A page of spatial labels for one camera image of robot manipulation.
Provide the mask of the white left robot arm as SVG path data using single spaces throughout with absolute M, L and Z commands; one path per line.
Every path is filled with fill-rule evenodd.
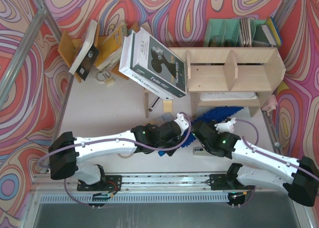
M 87 185 L 102 183 L 103 167 L 89 164 L 88 160 L 109 154 L 173 151 L 185 142 L 190 128 L 187 115 L 178 113 L 174 120 L 160 126 L 139 125 L 115 135 L 74 137 L 72 132 L 64 132 L 49 147 L 50 178 L 62 180 L 75 177 Z

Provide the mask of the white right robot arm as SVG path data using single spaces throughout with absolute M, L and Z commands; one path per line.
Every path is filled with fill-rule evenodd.
M 264 187 L 281 191 L 300 205 L 314 206 L 319 170 L 311 158 L 297 159 L 259 148 L 213 122 L 196 121 L 191 132 L 206 152 L 232 160 L 226 174 L 211 178 L 213 190 Z

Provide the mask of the blue microfiber duster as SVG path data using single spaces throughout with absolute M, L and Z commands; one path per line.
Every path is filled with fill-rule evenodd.
M 244 107 L 215 107 L 213 109 L 208 110 L 207 112 L 203 113 L 202 115 L 198 116 L 197 118 L 195 118 L 191 124 L 193 125 L 194 122 L 196 121 L 203 121 L 203 122 L 207 122 L 210 123 L 213 120 L 216 121 L 217 123 L 222 122 L 224 120 L 226 120 L 228 117 L 233 116 L 234 114 L 236 114 L 237 112 L 239 112 L 240 110 L 242 110 Z M 191 143 L 193 143 L 196 140 L 195 136 L 192 135 L 192 133 L 189 135 L 189 137 L 187 138 L 187 140 L 185 141 L 185 143 L 181 146 L 181 148 L 187 147 L 189 146 Z M 175 153 L 175 150 L 172 151 L 159 151 L 158 155 L 159 156 L 164 156 L 165 154 L 167 154 L 168 156 L 172 156 Z

